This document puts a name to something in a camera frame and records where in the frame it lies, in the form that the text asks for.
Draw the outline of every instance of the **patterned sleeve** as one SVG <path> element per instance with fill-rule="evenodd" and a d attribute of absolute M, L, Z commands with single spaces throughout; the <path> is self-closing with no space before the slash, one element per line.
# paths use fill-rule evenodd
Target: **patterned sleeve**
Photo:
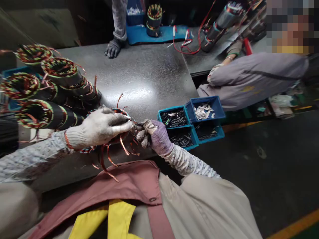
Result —
<path fill-rule="evenodd" d="M 207 163 L 177 145 L 174 145 L 173 151 L 163 158 L 182 176 L 193 173 L 209 178 L 220 178 L 219 174 Z"/>
<path fill-rule="evenodd" d="M 35 180 L 74 150 L 66 146 L 64 131 L 49 139 L 18 149 L 0 159 L 0 183 Z"/>

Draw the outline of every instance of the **yellow floor line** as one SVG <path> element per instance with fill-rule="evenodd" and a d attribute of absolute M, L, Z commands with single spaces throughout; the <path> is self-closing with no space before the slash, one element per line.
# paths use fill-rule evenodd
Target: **yellow floor line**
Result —
<path fill-rule="evenodd" d="M 247 126 L 253 125 L 253 124 L 257 124 L 260 123 L 262 121 L 258 121 L 258 122 L 251 122 L 251 123 L 243 123 L 243 124 L 228 124 L 228 125 L 224 125 L 222 126 L 224 133 L 230 132 L 230 131 L 234 131 L 240 128 L 245 128 Z"/>
<path fill-rule="evenodd" d="M 301 218 L 299 221 L 289 225 L 285 229 L 273 234 L 267 239 L 289 239 L 299 234 L 303 230 L 311 227 L 319 221 L 319 209 Z"/>

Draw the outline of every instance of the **gray glove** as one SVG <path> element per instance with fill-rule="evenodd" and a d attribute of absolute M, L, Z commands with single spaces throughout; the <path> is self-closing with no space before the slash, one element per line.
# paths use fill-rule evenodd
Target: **gray glove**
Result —
<path fill-rule="evenodd" d="M 151 147 L 159 155 L 165 156 L 172 152 L 174 144 L 170 141 L 165 125 L 155 120 L 146 119 L 143 122 L 144 130 L 140 131 L 136 139 L 145 148 L 151 138 Z"/>
<path fill-rule="evenodd" d="M 133 127 L 128 116 L 114 113 L 109 108 L 92 112 L 81 125 L 66 130 L 66 137 L 74 149 L 107 144 L 115 136 Z"/>
<path fill-rule="evenodd" d="M 108 56 L 110 59 L 117 57 L 117 55 L 120 53 L 122 46 L 123 46 L 123 43 L 120 42 L 120 40 L 118 40 L 117 38 L 114 38 L 107 45 L 107 48 L 104 54 Z"/>
<path fill-rule="evenodd" d="M 227 56 L 232 54 L 236 54 L 238 56 L 240 51 L 242 50 L 242 45 L 243 43 L 240 40 L 232 44 L 227 50 Z"/>

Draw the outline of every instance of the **workbench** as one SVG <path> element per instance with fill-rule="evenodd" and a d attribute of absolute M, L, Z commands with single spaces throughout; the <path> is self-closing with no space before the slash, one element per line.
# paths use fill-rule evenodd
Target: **workbench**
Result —
<path fill-rule="evenodd" d="M 156 120 L 158 110 L 183 105 L 190 98 L 198 97 L 192 77 L 183 56 L 170 44 L 127 46 L 115 59 L 104 55 L 106 44 L 75 47 L 59 50 L 63 57 L 81 65 L 86 78 L 102 92 L 102 102 L 107 107 L 125 108 L 135 121 L 146 118 Z M 129 142 L 124 143 L 131 151 Z M 150 149 L 139 147 L 140 156 L 124 153 L 120 145 L 110 146 L 114 163 L 143 160 L 155 156 Z M 111 163 L 104 152 L 106 167 Z M 32 187 L 47 191 L 66 184 L 97 175 L 92 163 L 98 164 L 98 152 L 75 153 L 63 158 L 55 167 L 33 182 Z"/>

